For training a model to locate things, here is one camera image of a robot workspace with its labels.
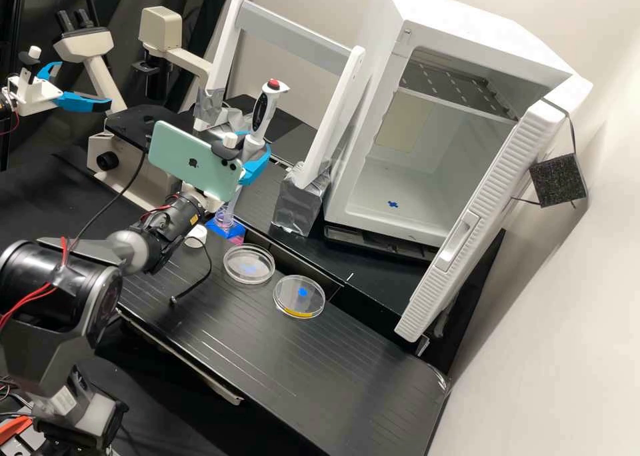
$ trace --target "black sponge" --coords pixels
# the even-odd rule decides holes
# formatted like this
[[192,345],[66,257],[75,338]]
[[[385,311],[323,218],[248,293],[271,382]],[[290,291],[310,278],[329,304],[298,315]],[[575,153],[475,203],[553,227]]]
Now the black sponge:
[[574,153],[536,163],[529,172],[541,207],[587,197],[587,186]]

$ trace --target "white cap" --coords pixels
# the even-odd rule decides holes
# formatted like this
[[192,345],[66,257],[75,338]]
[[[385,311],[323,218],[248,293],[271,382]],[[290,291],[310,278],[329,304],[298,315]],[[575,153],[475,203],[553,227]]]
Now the white cap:
[[38,48],[38,46],[31,46],[29,48],[29,56],[31,56],[34,59],[38,59],[40,57],[40,54],[42,54],[42,49]]
[[202,247],[207,242],[207,228],[204,225],[198,224],[190,230],[189,234],[185,238],[185,244],[192,248]]
[[236,133],[225,133],[222,144],[229,149],[235,148],[236,144],[238,144],[238,135]]

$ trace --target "smartphone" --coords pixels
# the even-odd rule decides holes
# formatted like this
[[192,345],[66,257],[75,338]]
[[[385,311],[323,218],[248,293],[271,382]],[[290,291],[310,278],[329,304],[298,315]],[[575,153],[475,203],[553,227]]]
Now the smartphone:
[[164,121],[153,126],[149,162],[224,202],[233,198],[242,173],[239,159],[223,160],[207,142]]

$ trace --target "door handle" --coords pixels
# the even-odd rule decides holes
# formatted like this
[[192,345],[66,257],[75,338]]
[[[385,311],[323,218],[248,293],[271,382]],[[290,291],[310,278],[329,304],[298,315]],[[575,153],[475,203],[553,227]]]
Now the door handle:
[[473,213],[472,211],[465,211],[462,219],[458,220],[453,230],[451,231],[451,236],[446,240],[445,245],[442,246],[440,253],[436,257],[433,264],[435,264],[436,268],[442,271],[448,271],[451,263],[458,256],[460,249],[465,244],[476,224],[480,220],[480,216]]

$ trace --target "petri dish lid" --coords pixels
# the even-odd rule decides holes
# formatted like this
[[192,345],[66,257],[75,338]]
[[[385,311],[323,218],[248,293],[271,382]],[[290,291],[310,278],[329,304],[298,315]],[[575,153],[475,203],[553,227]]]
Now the petri dish lid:
[[223,262],[227,274],[244,284],[264,283],[275,272],[271,253],[256,245],[243,244],[230,248]]
[[300,319],[322,313],[325,292],[314,280],[300,275],[285,276],[273,288],[273,300],[282,312]]

